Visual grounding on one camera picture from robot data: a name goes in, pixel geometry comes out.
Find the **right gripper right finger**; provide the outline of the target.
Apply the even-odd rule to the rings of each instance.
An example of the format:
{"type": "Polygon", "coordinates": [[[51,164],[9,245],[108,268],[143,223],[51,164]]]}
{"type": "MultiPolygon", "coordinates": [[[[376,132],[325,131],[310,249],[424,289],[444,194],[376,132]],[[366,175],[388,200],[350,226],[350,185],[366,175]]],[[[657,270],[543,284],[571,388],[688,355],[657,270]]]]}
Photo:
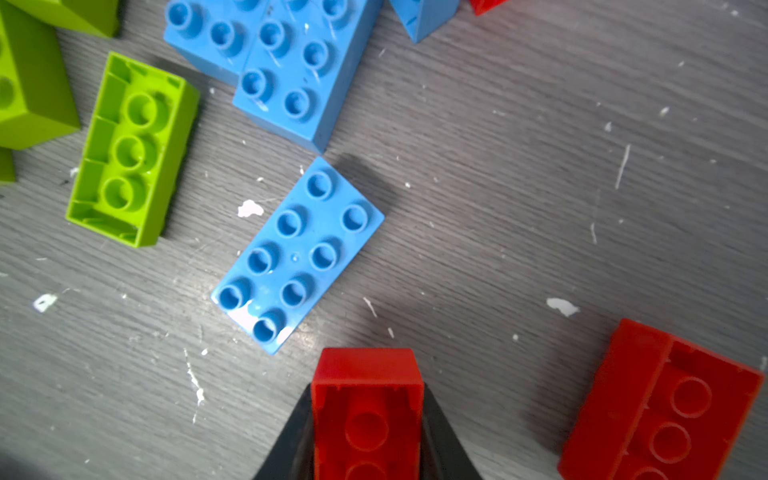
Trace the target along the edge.
{"type": "Polygon", "coordinates": [[[420,479],[482,480],[428,385],[421,424],[420,479]]]}

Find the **red brick bottom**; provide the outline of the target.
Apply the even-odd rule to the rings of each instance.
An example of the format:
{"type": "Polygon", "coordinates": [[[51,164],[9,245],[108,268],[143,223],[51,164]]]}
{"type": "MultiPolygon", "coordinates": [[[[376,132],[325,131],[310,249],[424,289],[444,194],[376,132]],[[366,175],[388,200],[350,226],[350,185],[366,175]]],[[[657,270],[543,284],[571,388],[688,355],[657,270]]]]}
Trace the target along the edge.
{"type": "Polygon", "coordinates": [[[311,382],[314,477],[418,478],[424,391],[410,349],[324,349],[311,382]]]}

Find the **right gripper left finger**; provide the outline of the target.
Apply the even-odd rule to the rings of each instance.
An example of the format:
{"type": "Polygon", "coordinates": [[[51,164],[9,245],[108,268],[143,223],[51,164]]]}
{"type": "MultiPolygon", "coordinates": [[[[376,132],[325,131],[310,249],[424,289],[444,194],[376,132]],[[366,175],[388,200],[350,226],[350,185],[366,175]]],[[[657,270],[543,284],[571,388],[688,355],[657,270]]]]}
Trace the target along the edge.
{"type": "Polygon", "coordinates": [[[313,458],[312,397],[308,384],[253,479],[312,479],[313,458]]]}

